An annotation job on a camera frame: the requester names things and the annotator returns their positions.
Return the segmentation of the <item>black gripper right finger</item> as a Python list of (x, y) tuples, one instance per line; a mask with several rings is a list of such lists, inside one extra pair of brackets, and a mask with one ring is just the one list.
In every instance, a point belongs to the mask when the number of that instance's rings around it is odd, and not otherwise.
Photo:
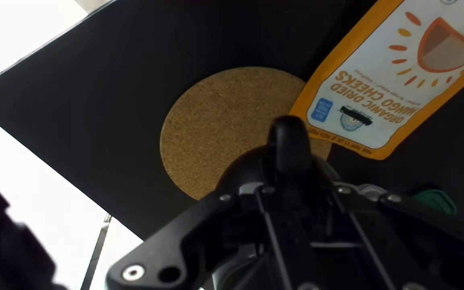
[(276, 118), (266, 142), (235, 158), (216, 186), (219, 198), (255, 195), (279, 200), (322, 200), (340, 181), (335, 169), (319, 158), (306, 128), (295, 116)]

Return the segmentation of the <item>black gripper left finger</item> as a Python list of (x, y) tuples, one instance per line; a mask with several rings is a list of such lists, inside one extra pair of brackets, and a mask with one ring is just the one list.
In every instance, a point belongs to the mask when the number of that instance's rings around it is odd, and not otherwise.
[(0, 290), (55, 290), (55, 263), (28, 226), (7, 213), (0, 194)]

